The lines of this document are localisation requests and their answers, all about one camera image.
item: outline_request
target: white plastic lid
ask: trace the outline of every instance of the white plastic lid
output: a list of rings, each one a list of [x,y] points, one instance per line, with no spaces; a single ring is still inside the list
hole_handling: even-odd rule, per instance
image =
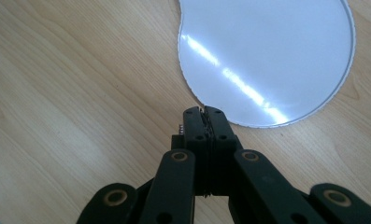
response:
[[[322,108],[349,73],[355,28],[345,0],[181,0],[183,75],[233,123],[277,127]]]

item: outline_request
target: wooden table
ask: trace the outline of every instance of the wooden table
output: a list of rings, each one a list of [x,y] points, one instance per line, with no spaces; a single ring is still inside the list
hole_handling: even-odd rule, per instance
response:
[[[338,95],[293,125],[233,125],[298,189],[371,204],[371,0],[351,0],[357,53]],[[0,1],[0,222],[75,223],[97,190],[155,175],[182,111],[200,103],[178,63],[178,0]],[[195,223],[233,223],[226,198]]]

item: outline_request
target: black plastic linkage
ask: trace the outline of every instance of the black plastic linkage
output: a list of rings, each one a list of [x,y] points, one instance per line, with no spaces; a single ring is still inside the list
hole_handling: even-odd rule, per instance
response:
[[[314,186],[308,201],[328,223],[371,224],[371,206],[350,190],[338,185]]]
[[[125,184],[111,184],[98,190],[78,219],[78,224],[125,224],[136,204],[136,190]]]
[[[205,117],[213,132],[209,156],[209,190],[213,195],[228,196],[234,182],[231,166],[237,150],[237,137],[219,109],[206,106]]]
[[[195,157],[189,150],[164,154],[138,223],[193,223],[194,166]]]
[[[258,223],[325,223],[262,153],[235,153],[237,186]]]
[[[371,206],[348,189],[295,189],[262,153],[244,150],[217,108],[192,107],[154,179],[137,190],[100,189],[78,224],[193,223],[194,196],[229,196],[235,224],[371,223]]]

